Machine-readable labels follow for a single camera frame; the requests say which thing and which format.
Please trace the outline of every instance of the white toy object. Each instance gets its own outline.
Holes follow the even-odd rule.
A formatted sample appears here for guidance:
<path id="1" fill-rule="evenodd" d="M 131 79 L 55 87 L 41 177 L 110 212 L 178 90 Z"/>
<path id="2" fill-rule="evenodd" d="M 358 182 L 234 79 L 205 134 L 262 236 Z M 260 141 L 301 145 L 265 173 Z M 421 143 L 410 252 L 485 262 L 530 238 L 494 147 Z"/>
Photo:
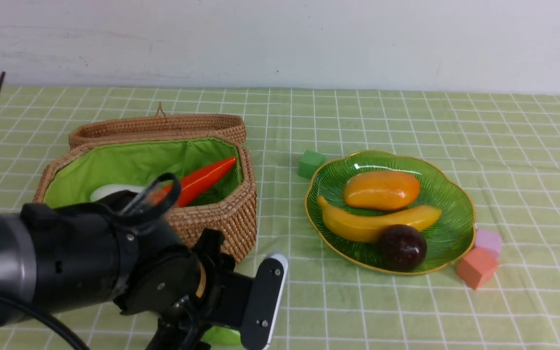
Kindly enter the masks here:
<path id="1" fill-rule="evenodd" d="M 120 191 L 131 191 L 135 193 L 140 193 L 144 190 L 143 186 L 133 186 L 133 185 L 105 185 L 100 186 L 97 188 L 92 194 L 90 195 L 89 199 L 93 202 L 98 201 L 101 198 L 105 198 L 112 193 L 120 192 Z"/>

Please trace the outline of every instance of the green cube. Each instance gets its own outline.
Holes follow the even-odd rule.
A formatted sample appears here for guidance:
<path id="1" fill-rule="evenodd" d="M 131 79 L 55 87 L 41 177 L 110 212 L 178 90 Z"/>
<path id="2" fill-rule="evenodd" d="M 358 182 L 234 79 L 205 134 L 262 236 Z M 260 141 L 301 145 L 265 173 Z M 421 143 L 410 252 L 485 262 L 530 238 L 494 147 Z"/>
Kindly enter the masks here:
<path id="1" fill-rule="evenodd" d="M 325 163 L 325 156 L 313 151 L 305 151 L 299 158 L 297 175 L 304 179 L 312 179 L 315 171 Z"/>

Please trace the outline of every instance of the green checkered tablecloth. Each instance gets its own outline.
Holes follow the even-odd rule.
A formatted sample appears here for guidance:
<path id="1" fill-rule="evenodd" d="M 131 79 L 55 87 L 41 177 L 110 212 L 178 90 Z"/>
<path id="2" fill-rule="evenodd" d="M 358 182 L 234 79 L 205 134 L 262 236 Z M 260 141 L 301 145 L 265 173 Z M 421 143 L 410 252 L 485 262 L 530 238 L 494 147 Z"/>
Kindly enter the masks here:
<path id="1" fill-rule="evenodd" d="M 86 123 L 167 113 L 242 115 L 259 190 L 260 235 L 238 270 L 289 257 L 271 350 L 560 349 L 560 97 L 311 89 L 5 87 L 0 212 L 31 201 L 42 169 Z M 326 248 L 304 214 L 298 157 L 382 149 L 426 159 L 472 197 L 478 226 L 504 237 L 496 277 L 469 290 L 454 270 L 391 277 Z M 59 315 L 93 349 L 143 349 L 151 316 L 112 304 Z M 0 349 L 68 349 L 36 322 L 0 329 Z"/>

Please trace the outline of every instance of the foam block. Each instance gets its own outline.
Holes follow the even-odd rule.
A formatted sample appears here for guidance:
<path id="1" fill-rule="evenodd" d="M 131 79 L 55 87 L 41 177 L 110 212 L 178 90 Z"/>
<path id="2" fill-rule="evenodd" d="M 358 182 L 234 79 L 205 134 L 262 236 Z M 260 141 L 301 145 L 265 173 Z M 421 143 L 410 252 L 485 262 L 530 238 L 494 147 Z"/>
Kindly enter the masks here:
<path id="1" fill-rule="evenodd" d="M 315 171 L 325 163 L 325 156 L 313 151 L 305 151 L 299 158 L 297 175 L 305 179 L 312 179 Z"/>
<path id="2" fill-rule="evenodd" d="M 498 232 L 478 229 L 476 230 L 475 248 L 487 250 L 497 260 L 503 251 L 503 238 Z"/>
<path id="3" fill-rule="evenodd" d="M 485 249 L 474 248 L 457 264 L 457 276 L 474 290 L 489 282 L 496 270 L 498 261 Z"/>

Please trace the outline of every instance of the yellow banana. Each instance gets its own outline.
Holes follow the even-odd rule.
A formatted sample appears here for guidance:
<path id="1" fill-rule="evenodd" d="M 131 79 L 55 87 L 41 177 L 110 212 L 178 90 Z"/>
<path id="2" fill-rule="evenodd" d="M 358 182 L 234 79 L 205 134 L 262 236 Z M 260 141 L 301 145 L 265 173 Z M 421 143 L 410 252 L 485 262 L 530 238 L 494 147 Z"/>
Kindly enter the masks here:
<path id="1" fill-rule="evenodd" d="M 416 206 L 399 212 L 380 216 L 362 216 L 335 207 L 320 195 L 317 203 L 321 207 L 323 223 L 335 235 L 348 241 L 375 243 L 383 230 L 392 225 L 407 225 L 419 232 L 433 226 L 442 210 L 432 206 Z"/>

